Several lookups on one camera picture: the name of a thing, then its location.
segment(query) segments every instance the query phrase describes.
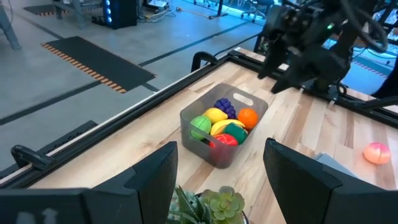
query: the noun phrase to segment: orange striped tape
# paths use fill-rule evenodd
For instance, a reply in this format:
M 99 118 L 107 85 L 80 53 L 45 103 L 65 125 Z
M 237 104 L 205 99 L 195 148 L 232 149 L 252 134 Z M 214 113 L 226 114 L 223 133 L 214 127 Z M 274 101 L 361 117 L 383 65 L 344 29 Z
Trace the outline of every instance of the orange striped tape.
M 95 78 L 98 81 L 101 81 L 101 83 L 109 86 L 112 88 L 114 91 L 117 91 L 118 93 L 125 93 L 127 92 L 123 87 L 119 86 L 118 84 L 114 83 L 112 80 L 109 80 L 108 78 L 105 78 L 101 74 L 96 73 L 94 70 L 92 70 L 89 67 L 86 67 L 79 61 L 69 57 L 67 54 L 61 52 L 60 50 L 55 49 L 49 44 L 41 44 L 42 47 L 45 49 L 49 50 L 51 53 L 55 54 L 56 56 L 66 60 L 67 62 L 71 63 L 73 66 L 79 68 L 83 72 L 87 73 L 89 76 Z

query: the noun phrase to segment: toy banana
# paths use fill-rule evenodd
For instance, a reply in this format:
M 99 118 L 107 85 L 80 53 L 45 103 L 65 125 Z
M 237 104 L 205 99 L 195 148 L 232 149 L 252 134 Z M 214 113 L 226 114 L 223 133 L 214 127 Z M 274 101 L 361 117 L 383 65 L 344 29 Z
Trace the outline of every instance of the toy banana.
M 234 123 L 236 125 L 239 125 L 240 127 L 244 128 L 244 124 L 238 120 L 235 119 L 226 119 L 219 121 L 211 127 L 210 134 L 212 136 L 215 136 L 217 134 L 221 134 L 224 131 L 225 126 L 229 125 L 229 123 Z

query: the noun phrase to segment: wooden table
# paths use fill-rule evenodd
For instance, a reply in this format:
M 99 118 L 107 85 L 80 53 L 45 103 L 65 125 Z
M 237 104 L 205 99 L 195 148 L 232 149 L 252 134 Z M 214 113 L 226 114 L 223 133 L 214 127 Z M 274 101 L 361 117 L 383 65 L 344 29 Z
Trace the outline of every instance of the wooden table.
M 239 50 L 249 56 L 262 58 L 255 53 Z M 262 161 L 264 143 L 268 137 L 307 156 L 327 153 L 359 178 L 384 189 L 397 188 L 398 130 L 342 107 L 328 105 L 293 88 L 273 95 L 270 89 L 274 80 L 266 78 L 259 81 L 256 77 L 253 71 L 227 62 L 40 180 L 32 188 L 94 187 L 168 141 L 177 141 L 177 183 L 183 188 L 201 192 L 231 185 L 243 194 L 246 200 L 244 211 L 251 223 L 285 223 Z M 180 144 L 179 112 L 218 83 L 236 86 L 269 104 L 268 111 L 252 133 L 253 137 L 228 169 L 213 168 Z M 373 141 L 391 148 L 393 157 L 390 163 L 375 166 L 364 160 L 362 151 Z

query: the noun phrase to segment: bin handle cutout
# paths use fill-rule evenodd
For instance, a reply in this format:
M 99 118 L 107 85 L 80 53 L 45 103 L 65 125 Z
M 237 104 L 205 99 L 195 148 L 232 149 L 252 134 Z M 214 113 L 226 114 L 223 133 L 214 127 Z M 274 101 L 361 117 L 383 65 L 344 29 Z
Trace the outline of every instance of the bin handle cutout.
M 238 101 L 244 103 L 245 105 L 248 105 L 248 106 L 254 105 L 254 102 L 252 100 L 250 100 L 249 98 L 247 98 L 243 95 L 240 95 L 239 93 L 234 93 L 233 97 L 235 100 L 238 100 Z

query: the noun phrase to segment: green leaves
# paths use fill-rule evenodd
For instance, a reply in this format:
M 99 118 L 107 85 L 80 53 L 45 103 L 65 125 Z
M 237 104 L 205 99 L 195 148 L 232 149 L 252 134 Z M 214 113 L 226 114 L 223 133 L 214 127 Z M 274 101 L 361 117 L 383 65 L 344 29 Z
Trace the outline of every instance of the green leaves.
M 199 220 L 198 215 L 195 213 L 195 210 L 191 203 L 188 201 L 187 196 L 184 194 L 184 191 L 180 186 L 175 188 L 175 192 L 178 196 L 178 202 L 180 204 L 180 212 L 186 213 L 187 215 L 193 217 L 196 220 Z
M 201 201 L 210 208 L 215 224 L 242 224 L 244 199 L 232 187 L 222 186 L 218 192 L 206 190 Z
M 167 224 L 213 224 L 209 206 L 201 202 L 194 193 L 184 191 L 178 186 L 175 188 L 175 195 L 177 198 L 174 197 L 170 203 L 169 216 L 179 220 L 169 218 Z

